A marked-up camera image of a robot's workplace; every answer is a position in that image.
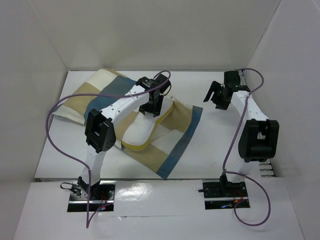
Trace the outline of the white pillow yellow edge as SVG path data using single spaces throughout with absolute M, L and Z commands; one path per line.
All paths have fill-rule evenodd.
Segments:
M 121 138 L 121 145 L 132 151 L 145 149 L 150 143 L 151 136 L 157 126 L 172 112 L 173 108 L 174 100 L 165 96 L 159 116 L 153 117 L 151 113 L 137 112 L 137 116 Z

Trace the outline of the blue beige checked pillowcase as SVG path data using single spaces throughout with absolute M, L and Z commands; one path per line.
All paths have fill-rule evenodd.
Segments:
M 69 98 L 53 110 L 53 115 L 85 124 L 92 109 L 101 110 L 116 101 L 113 96 L 123 96 L 136 82 L 114 70 L 100 69 L 85 81 Z M 148 146 L 133 151 L 121 145 L 126 129 L 137 116 L 137 110 L 129 114 L 115 129 L 115 145 L 128 156 L 166 179 L 186 148 L 201 120 L 203 108 L 188 106 L 173 99 L 172 112 L 152 133 Z

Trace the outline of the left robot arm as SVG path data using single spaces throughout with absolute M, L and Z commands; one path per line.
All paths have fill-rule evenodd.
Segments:
M 116 127 L 135 110 L 142 119 L 148 135 L 156 121 L 167 112 L 172 104 L 164 100 L 164 92 L 172 86 L 170 77 L 159 72 L 154 78 L 142 77 L 124 96 L 118 97 L 101 110 L 88 112 L 85 124 L 87 153 L 84 169 L 77 183 L 81 194 L 88 200 L 97 197 L 101 181 L 101 168 L 106 155 L 116 143 Z

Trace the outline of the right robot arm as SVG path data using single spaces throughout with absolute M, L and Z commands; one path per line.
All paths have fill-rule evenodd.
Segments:
M 280 124 L 271 120 L 253 99 L 253 91 L 242 84 L 243 69 L 223 74 L 223 83 L 213 81 L 204 98 L 216 109 L 226 111 L 233 106 L 240 119 L 222 163 L 218 187 L 211 192 L 222 197 L 235 197 L 245 187 L 245 176 L 258 164 L 276 154 Z

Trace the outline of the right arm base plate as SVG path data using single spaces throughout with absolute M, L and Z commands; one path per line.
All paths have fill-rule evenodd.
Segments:
M 224 210 L 237 208 L 250 208 L 250 201 L 246 184 L 236 183 L 235 186 L 221 186 L 217 181 L 204 181 L 202 189 L 205 210 Z

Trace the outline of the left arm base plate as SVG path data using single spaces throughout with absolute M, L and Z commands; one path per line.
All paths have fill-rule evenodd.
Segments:
M 69 191 L 67 212 L 84 213 L 87 211 L 87 194 L 75 182 L 62 182 L 60 188 Z M 115 199 L 115 181 L 102 181 L 96 192 L 91 194 L 89 212 L 113 212 Z

